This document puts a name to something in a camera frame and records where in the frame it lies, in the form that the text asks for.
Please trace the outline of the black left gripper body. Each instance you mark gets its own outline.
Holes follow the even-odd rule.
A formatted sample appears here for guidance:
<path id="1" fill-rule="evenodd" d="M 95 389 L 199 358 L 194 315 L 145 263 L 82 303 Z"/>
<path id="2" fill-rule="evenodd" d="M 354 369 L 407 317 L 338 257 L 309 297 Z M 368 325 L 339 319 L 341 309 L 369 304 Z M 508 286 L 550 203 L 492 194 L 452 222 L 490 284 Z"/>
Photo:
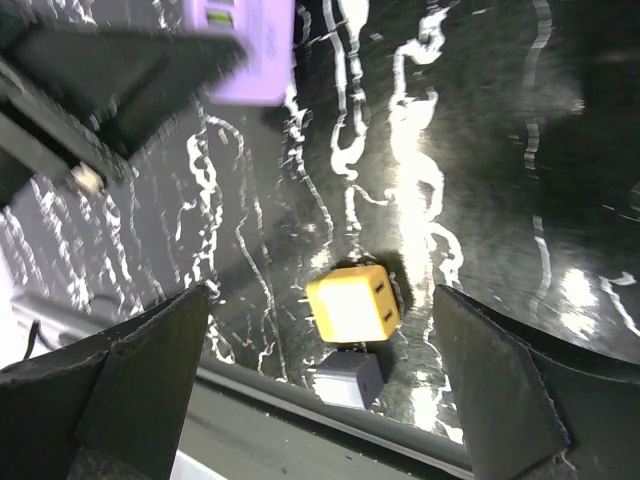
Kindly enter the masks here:
<path id="1" fill-rule="evenodd" d="M 108 149 L 80 119 L 74 95 L 1 59 L 1 203 L 35 176 L 72 192 L 107 186 Z"/>

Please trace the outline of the yellow cube plug adapter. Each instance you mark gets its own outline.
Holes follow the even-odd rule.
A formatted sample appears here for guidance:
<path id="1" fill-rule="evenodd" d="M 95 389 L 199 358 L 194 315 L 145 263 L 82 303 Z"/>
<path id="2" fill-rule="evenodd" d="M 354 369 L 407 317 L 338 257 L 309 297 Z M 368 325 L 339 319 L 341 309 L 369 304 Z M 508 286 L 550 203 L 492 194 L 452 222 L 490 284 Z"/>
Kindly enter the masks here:
<path id="1" fill-rule="evenodd" d="M 331 270 L 309 282 L 306 295 L 318 333 L 327 343 L 386 341 L 401 323 L 382 265 Z"/>

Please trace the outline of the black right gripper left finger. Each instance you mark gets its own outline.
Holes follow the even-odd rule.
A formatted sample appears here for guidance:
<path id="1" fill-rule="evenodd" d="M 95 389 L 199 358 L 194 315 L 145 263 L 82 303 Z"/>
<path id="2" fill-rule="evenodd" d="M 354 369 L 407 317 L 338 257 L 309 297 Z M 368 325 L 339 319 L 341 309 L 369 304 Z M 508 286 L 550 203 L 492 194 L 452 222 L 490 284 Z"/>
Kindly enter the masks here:
<path id="1" fill-rule="evenodd" d="M 4 479 L 169 478 L 201 359 L 209 294 L 150 310 L 1 371 Z"/>

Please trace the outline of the purple power strip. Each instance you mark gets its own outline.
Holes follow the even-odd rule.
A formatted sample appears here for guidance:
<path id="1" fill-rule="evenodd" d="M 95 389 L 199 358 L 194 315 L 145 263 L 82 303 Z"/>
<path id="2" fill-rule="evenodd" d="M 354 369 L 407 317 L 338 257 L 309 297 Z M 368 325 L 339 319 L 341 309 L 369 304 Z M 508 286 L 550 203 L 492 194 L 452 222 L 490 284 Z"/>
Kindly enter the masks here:
<path id="1" fill-rule="evenodd" d="M 185 1 L 184 24 L 198 33 L 229 34 L 247 59 L 209 97 L 221 104 L 277 106 L 292 76 L 295 3 L 269 0 Z"/>

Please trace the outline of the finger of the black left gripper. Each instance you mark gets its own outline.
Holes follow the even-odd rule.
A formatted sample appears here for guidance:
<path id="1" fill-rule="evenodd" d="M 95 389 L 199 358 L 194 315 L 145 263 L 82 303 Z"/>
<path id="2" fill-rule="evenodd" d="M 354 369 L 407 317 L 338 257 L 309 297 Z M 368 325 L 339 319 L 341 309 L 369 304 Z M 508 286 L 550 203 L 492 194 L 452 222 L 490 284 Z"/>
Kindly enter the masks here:
<path id="1" fill-rule="evenodd" d="M 1 56 L 123 158 L 242 65 L 230 35 L 4 19 Z"/>

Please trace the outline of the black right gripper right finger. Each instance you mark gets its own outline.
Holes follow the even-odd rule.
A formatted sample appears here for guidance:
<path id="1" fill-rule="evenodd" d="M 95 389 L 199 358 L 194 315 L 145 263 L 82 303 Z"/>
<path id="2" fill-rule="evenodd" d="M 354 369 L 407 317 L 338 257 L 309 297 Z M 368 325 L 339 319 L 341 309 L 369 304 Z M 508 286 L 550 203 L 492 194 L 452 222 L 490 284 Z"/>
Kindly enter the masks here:
<path id="1" fill-rule="evenodd" d="M 638 478 L 637 364 L 445 285 L 435 289 L 433 319 L 476 478 Z"/>

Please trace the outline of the grey cube plug adapter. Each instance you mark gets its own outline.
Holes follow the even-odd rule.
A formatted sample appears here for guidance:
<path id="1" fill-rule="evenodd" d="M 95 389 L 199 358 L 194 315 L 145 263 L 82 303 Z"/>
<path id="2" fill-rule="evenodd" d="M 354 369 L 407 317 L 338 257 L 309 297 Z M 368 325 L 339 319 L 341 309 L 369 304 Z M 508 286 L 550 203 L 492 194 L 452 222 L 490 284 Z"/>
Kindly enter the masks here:
<path id="1" fill-rule="evenodd" d="M 324 404 L 356 410 L 368 410 L 385 386 L 377 356 L 360 351 L 332 352 L 308 378 Z"/>

